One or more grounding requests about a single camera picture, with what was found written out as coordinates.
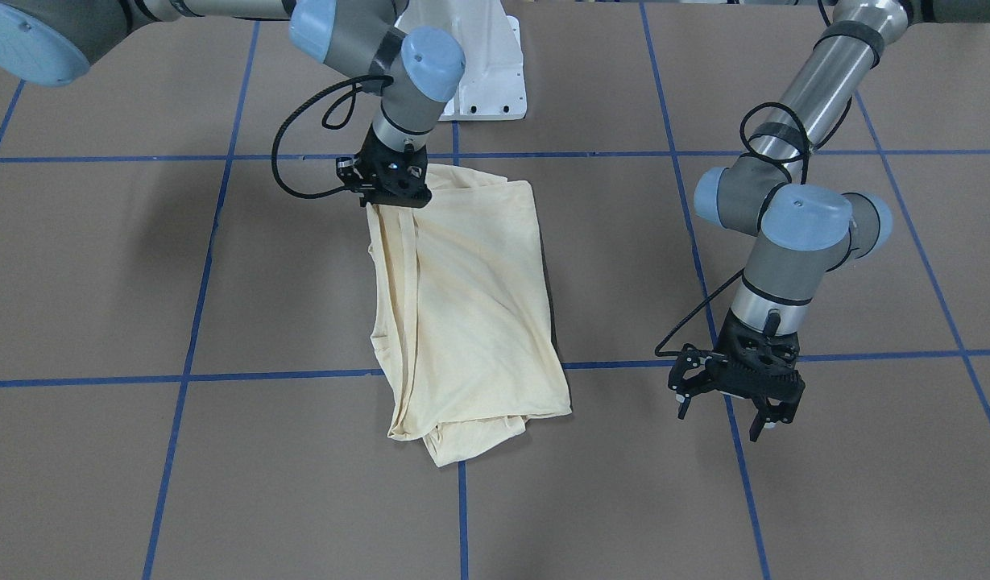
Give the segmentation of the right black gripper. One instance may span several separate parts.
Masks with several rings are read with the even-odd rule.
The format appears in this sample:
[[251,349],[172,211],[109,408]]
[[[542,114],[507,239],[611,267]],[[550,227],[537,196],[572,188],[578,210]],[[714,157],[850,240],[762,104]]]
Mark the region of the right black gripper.
[[427,147],[403,144],[391,148],[370,129],[356,155],[336,160],[336,175],[362,205],[424,208],[432,199],[427,185]]

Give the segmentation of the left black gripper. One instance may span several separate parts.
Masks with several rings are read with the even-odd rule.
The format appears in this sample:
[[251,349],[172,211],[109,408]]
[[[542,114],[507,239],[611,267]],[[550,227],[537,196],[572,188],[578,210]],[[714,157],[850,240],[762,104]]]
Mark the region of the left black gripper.
[[768,427],[789,425],[797,414],[805,390],[805,381],[796,368],[799,338],[795,333],[781,334],[779,311],[767,313],[763,330],[749,327],[729,313],[715,348],[701,350],[685,344],[668,356],[674,358],[668,389],[677,397],[678,420],[686,418],[695,396],[712,391],[755,404],[752,443],[759,441]]

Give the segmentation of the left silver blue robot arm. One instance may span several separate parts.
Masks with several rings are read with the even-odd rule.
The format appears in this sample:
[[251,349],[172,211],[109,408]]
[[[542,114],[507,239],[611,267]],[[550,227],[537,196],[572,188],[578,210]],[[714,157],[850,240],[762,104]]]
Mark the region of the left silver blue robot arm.
[[673,360],[667,386],[679,419],[701,394],[749,400],[756,408],[750,441],[797,414],[806,388],[797,370],[799,329],[825,274],[873,254],[893,228],[879,197],[809,183],[812,155],[832,139],[889,45],[919,23],[990,23],[990,1],[838,1],[823,19],[781,99],[742,118],[742,154],[709,169],[694,188],[699,217],[755,239],[729,279],[736,293],[715,344],[654,351]]

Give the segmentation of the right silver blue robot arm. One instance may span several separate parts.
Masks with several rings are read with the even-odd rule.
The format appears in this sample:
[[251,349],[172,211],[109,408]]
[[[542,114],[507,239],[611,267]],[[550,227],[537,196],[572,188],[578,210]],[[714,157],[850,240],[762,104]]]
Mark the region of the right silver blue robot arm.
[[288,23],[296,48],[343,75],[336,104],[359,94],[380,107],[361,151],[336,162],[341,191],[362,203],[424,208],[427,142],[466,70],[450,33],[396,26],[406,1],[0,1],[0,67],[27,82],[64,87],[138,29],[229,16]]

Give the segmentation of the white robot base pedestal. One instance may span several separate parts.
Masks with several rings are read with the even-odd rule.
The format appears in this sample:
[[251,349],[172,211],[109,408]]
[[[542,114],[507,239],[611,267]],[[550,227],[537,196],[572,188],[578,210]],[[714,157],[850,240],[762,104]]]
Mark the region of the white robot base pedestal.
[[441,122],[515,121],[528,111],[520,23],[499,1],[410,1],[396,19],[405,33],[421,26],[454,37],[465,54],[464,77]]

